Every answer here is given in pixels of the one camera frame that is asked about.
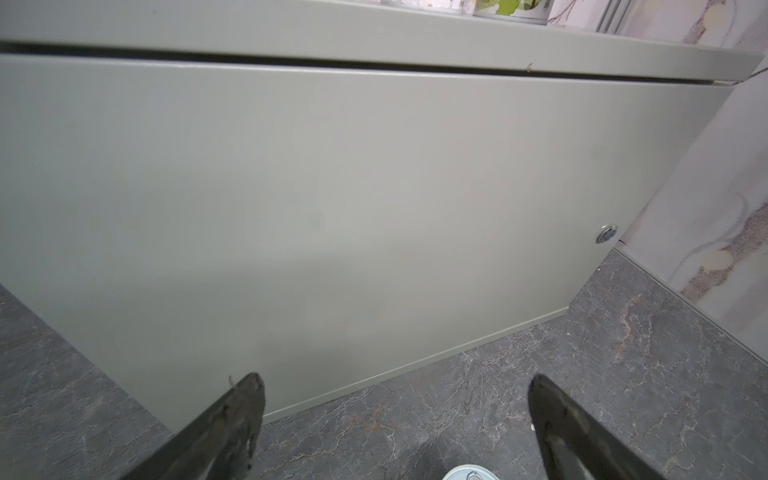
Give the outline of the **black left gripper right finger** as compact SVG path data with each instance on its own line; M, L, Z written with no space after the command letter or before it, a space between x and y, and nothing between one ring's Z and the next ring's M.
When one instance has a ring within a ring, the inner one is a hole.
M662 477L547 376L532 378L527 401L549 479Z

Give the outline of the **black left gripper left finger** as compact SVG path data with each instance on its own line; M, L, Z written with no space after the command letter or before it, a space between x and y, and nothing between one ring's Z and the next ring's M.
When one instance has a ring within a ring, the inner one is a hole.
M252 372L208 407L125 479L245 479L266 406L265 385Z

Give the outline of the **white lid can green label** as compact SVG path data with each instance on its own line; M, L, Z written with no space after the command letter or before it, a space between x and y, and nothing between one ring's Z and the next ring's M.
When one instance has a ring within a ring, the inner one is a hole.
M545 25L552 10L552 0L477 0L473 15L534 25Z

